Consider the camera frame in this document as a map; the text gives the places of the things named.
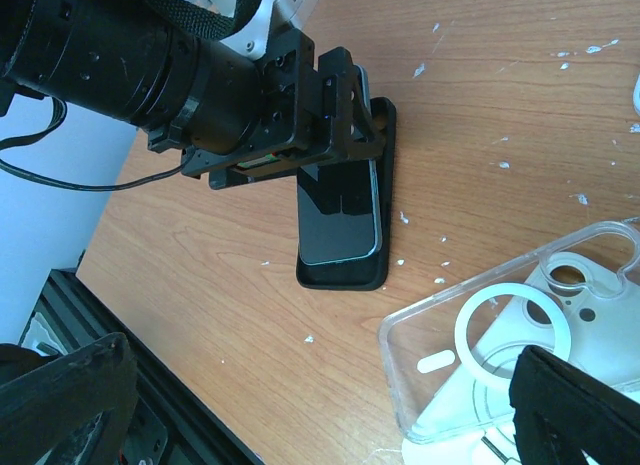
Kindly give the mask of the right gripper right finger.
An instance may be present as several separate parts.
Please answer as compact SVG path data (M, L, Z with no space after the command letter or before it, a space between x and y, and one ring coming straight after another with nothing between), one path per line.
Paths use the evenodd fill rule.
M637 464L639 404L529 345L509 387L523 464Z

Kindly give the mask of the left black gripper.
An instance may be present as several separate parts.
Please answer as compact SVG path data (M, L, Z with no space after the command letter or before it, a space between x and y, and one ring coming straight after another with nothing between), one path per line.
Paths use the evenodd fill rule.
M255 65L261 92L247 131L228 153L192 132L195 152L185 176L207 174L217 190L292 175L312 164L382 155L385 139L371 111L368 75L346 48L316 56L314 42L291 29L270 38Z

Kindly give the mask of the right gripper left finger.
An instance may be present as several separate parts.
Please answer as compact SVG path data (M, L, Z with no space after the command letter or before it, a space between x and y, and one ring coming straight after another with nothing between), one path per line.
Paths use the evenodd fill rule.
M127 338L108 334L69 354L1 346L1 462L113 464L138 394Z

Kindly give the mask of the dark phone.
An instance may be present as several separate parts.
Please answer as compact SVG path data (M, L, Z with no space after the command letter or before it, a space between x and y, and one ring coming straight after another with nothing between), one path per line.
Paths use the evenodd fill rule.
M364 259L382 246L377 164L361 160L297 171L299 258L309 266Z

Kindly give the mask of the black phone case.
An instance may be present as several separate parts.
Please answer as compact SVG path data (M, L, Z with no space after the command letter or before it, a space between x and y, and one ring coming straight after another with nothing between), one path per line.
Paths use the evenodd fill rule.
M375 160L298 170L298 283L309 289L372 291L388 275L397 111L370 101L385 139Z

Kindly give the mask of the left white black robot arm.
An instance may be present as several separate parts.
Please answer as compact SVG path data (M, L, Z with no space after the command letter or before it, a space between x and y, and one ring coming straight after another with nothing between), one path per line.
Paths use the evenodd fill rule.
M177 172L225 189L295 176L312 197L390 185L391 105L342 47L316 54L317 0L1 0L1 106L50 98L133 125Z

